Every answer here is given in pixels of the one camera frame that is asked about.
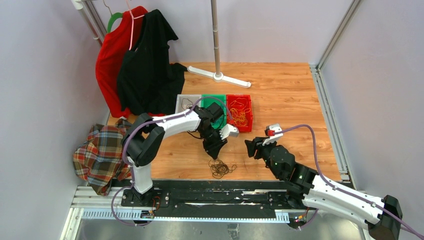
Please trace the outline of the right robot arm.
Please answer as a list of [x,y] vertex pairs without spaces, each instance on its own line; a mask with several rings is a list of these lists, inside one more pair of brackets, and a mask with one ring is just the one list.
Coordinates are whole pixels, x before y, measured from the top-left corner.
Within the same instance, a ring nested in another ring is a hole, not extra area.
[[352,189],[297,163],[295,156],[270,137],[245,140],[247,155],[263,160],[274,177],[286,185],[286,203],[294,209],[318,209],[366,229],[375,240],[397,240],[403,217],[397,198],[378,197]]

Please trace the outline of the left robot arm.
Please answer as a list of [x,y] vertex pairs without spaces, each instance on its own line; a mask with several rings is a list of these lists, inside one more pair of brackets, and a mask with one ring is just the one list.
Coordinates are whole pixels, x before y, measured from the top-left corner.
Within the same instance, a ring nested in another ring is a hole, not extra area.
[[230,123],[220,129],[212,127],[222,115],[223,109],[216,103],[209,107],[194,104],[182,112],[161,117],[141,114],[122,139],[122,160],[130,167],[135,202],[146,207],[153,201],[151,163],[164,139],[183,132],[198,132],[203,149],[216,160],[228,137],[239,135],[239,130]]

